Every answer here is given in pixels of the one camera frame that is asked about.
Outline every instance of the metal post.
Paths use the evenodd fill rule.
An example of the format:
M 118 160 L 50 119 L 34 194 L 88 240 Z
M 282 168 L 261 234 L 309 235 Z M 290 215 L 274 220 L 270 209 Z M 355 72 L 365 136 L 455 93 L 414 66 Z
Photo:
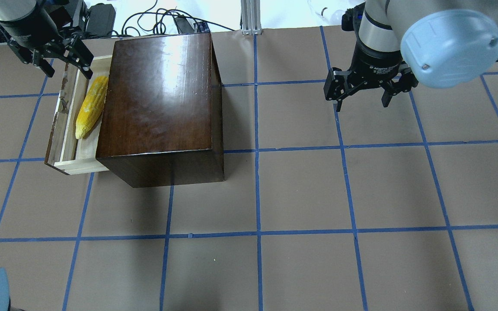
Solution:
M 241 32 L 261 34 L 261 1 L 241 0 Z

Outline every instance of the white floor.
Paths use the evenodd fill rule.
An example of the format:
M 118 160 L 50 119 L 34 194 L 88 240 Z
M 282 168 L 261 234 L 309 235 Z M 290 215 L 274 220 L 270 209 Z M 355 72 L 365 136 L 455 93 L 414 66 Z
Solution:
M 154 0 L 85 0 L 88 6 L 98 3 L 110 3 L 115 7 L 116 19 L 115 30 L 121 32 L 125 20 L 132 14 L 143 12 L 154 5 Z M 263 28 L 302 28 L 312 26 L 326 26 L 338 24 L 330 19 L 322 18 L 319 14 L 324 10 L 324 15 L 329 16 L 336 10 L 346 10 L 363 0 L 264 0 L 261 1 L 261 26 Z M 240 0 L 159 0 L 157 6 L 151 10 L 156 12 L 158 8 L 177 8 L 191 14 L 193 17 L 209 20 L 210 22 L 222 24 L 232 29 L 239 29 L 241 17 Z M 130 19 L 127 26 L 135 26 L 137 17 Z M 177 33 L 172 18 L 164 20 L 166 33 Z M 153 15 L 142 18 L 140 25 L 146 29 L 155 24 Z M 212 32 L 224 31 L 218 26 L 210 25 Z M 139 29 L 142 34 L 150 34 Z M 136 35 L 129 30 L 128 34 Z

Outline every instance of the box top surface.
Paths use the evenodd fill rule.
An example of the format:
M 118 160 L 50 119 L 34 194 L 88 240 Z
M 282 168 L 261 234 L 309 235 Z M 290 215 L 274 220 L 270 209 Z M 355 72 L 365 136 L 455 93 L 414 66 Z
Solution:
M 97 158 L 211 148 L 210 34 L 117 41 Z

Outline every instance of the brown wooden box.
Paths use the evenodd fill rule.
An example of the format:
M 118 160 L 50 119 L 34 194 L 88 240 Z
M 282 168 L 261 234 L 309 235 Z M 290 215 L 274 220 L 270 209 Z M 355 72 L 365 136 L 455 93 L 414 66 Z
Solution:
M 221 98 L 210 34 L 117 41 L 95 159 L 132 187 L 223 181 Z

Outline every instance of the yellow corn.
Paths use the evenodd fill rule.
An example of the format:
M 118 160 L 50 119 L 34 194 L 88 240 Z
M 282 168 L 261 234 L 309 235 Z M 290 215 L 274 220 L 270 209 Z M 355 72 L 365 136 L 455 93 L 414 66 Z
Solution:
M 77 140 L 83 138 L 91 130 L 103 112 L 108 82 L 108 77 L 99 76 L 95 78 L 87 91 L 77 116 L 75 132 Z

